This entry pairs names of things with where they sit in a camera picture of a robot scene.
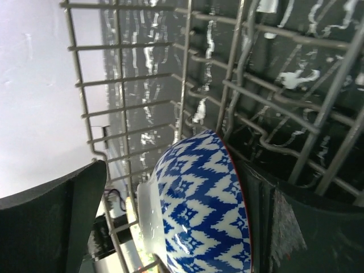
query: white surface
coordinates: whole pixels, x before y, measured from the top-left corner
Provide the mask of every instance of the white surface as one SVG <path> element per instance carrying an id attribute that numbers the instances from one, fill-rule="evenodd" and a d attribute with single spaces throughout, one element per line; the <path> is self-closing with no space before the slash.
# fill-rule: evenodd
<path id="1" fill-rule="evenodd" d="M 74 16 L 79 42 L 100 44 L 98 11 Z M 91 161 L 67 46 L 67 25 L 59 0 L 1 0 L 0 198 Z M 101 51 L 81 58 L 86 80 L 104 77 Z M 87 91 L 90 110 L 106 108 L 103 86 Z M 106 125 L 107 119 L 93 124 Z"/>

